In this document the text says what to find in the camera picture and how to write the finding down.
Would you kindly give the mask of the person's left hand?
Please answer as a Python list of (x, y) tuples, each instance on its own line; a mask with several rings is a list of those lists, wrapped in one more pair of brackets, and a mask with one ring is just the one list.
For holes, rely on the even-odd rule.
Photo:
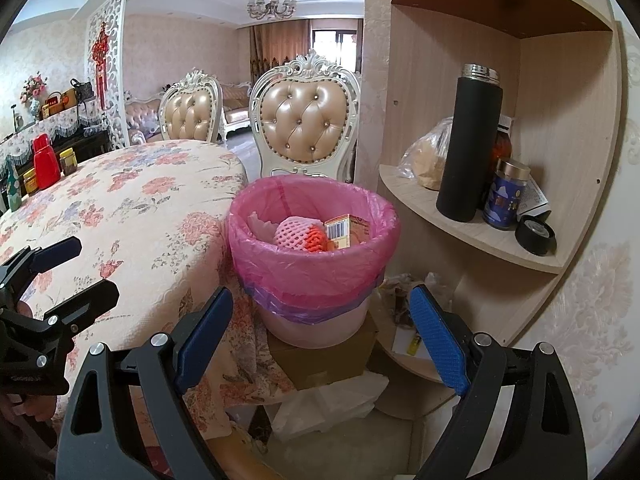
[(20, 400), (16, 394), (9, 394), (3, 400), (2, 410), (9, 420), (18, 416), (30, 416), (37, 422), (47, 422), (55, 413), (56, 402), (56, 396), (26, 396), (24, 400)]

